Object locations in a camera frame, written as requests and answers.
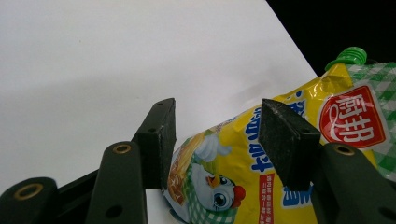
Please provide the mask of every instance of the green checkered cloth graphic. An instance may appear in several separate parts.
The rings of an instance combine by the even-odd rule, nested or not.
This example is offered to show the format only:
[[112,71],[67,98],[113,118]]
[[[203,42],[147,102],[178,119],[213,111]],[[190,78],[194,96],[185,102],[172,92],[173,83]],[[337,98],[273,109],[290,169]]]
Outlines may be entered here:
[[193,224],[228,224],[234,223],[237,209],[228,209],[222,212],[206,210],[198,201],[191,181],[191,166],[187,172],[188,178],[183,185],[184,194],[189,203],[190,223]]
[[380,110],[389,131],[389,143],[374,146],[375,161],[379,173],[396,181],[396,63],[347,65],[355,85],[369,84],[374,89]]

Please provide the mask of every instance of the snack bag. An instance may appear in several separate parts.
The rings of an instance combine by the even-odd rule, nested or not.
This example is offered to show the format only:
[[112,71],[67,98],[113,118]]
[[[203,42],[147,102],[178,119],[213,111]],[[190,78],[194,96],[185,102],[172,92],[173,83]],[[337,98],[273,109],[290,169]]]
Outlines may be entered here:
[[[362,49],[353,49],[364,53]],[[332,62],[274,98],[322,132],[321,144],[363,151],[396,180],[396,63]],[[258,143],[261,105],[189,138],[174,154],[164,196],[187,223],[317,223],[311,191],[290,191]]]

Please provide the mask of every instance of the red logo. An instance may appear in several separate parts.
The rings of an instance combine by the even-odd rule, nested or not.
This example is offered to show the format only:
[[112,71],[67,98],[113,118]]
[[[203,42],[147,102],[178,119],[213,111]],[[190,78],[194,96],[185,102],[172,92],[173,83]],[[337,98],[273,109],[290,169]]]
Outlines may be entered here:
[[329,97],[320,114],[319,128],[327,141],[357,148],[370,147],[387,138],[368,86]]

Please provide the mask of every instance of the brass screw hole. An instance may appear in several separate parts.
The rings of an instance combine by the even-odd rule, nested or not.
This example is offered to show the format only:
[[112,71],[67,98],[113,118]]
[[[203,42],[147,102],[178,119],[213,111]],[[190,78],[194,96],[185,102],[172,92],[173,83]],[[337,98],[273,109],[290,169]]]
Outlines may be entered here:
[[42,184],[29,184],[21,187],[14,194],[14,198],[18,201],[24,201],[35,197],[44,188]]
[[340,154],[346,155],[346,156],[355,155],[355,152],[352,149],[348,148],[348,147],[336,147],[335,151],[340,153]]
[[129,145],[119,145],[113,148],[113,152],[116,154],[124,154],[131,151],[131,146]]

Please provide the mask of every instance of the green bottle cap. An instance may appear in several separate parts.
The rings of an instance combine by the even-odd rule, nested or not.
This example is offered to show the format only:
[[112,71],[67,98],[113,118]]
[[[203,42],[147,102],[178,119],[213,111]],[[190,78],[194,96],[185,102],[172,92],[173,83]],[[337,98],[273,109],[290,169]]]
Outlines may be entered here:
[[344,51],[338,55],[336,60],[328,63],[324,70],[329,71],[329,69],[336,63],[363,65],[366,63],[366,59],[367,53],[366,51],[364,51],[364,49],[358,47],[350,47],[344,49]]

